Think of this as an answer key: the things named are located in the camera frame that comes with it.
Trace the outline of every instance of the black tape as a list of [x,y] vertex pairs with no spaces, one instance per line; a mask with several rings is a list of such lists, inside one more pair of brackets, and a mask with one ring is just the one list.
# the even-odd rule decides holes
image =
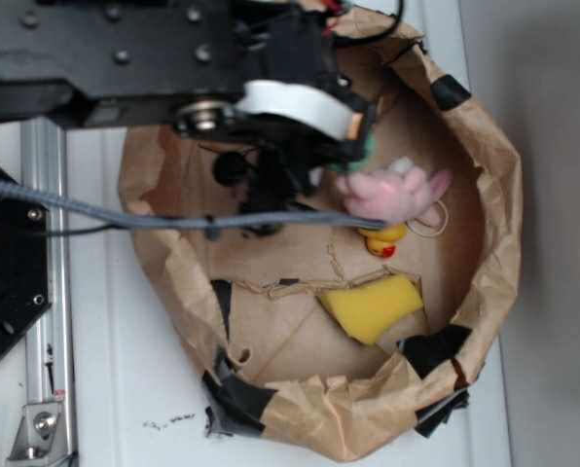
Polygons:
[[452,360],[471,332],[461,326],[449,325],[437,334],[408,338],[398,346],[419,377],[424,379],[442,363]]
[[232,311],[232,282],[227,280],[212,280],[212,289],[216,294],[216,300],[219,301],[221,314],[223,315],[223,324],[228,339],[230,338],[230,312]]
[[430,91],[439,110],[448,112],[468,100],[472,94],[453,76],[442,76],[430,85]]
[[455,393],[450,401],[440,401],[416,412],[420,420],[416,431],[424,438],[430,438],[439,425],[448,423],[450,415],[456,409],[469,406],[469,392],[467,390]]
[[260,437],[265,428],[260,418],[277,391],[249,384],[237,377],[224,350],[220,350],[217,356],[215,373],[221,385],[210,373],[203,375],[214,415],[208,415],[210,431]]
[[[470,329],[449,325],[432,336],[415,336],[398,343],[400,351],[407,357],[417,374],[424,379],[442,363],[452,360],[472,333]],[[459,389],[446,399],[416,412],[416,431],[428,438],[437,427],[448,422],[454,409],[467,407],[469,394]]]

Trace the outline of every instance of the rubber duck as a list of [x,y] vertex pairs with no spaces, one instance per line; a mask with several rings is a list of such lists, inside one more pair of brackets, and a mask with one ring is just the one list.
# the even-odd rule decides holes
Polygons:
[[390,226],[382,231],[369,231],[359,229],[359,233],[366,237],[366,248],[375,256],[391,258],[396,251],[394,244],[400,240],[407,232],[407,226],[403,222],[395,226]]

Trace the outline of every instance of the sponge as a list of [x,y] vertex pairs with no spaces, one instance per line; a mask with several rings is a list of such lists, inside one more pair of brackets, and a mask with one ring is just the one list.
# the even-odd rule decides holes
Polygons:
[[405,274],[390,275],[350,290],[330,290],[317,295],[346,333],[373,345],[400,319],[424,306]]

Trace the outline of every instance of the stuffed animal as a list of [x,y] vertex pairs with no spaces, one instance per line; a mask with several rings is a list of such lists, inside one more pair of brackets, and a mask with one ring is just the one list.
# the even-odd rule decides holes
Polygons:
[[414,219],[425,226],[441,223],[433,207],[453,180],[449,169],[439,170],[430,179],[409,158],[392,163],[388,169],[341,175],[336,184],[345,195],[344,205],[355,216],[382,219],[397,225]]

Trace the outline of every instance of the brown paper bag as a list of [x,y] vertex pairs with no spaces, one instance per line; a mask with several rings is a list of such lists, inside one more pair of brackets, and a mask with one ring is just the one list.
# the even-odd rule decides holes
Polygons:
[[[337,30],[368,36],[389,22],[355,8]],[[214,242],[201,232],[132,234],[224,429],[349,461],[416,426],[418,413],[472,383],[483,366],[517,294],[520,159],[480,104],[422,51],[419,38],[403,24],[395,37],[341,50],[339,60],[355,89],[380,110],[371,167],[409,156],[429,173],[453,170],[443,198],[451,214],[444,234],[408,233],[387,260],[370,255],[347,228],[286,226],[265,238],[225,231]],[[132,129],[119,181],[124,209],[236,214],[240,193],[233,197],[211,175],[216,153],[226,149],[180,140],[164,126]],[[344,210],[332,177],[325,175],[319,193],[302,202]],[[399,270],[421,283],[424,309],[372,347],[348,338],[314,297]],[[279,285],[282,279],[293,280]],[[443,342],[444,333],[463,338],[429,371],[396,345],[411,336]],[[418,339],[433,338],[409,340],[409,348],[427,342]]]

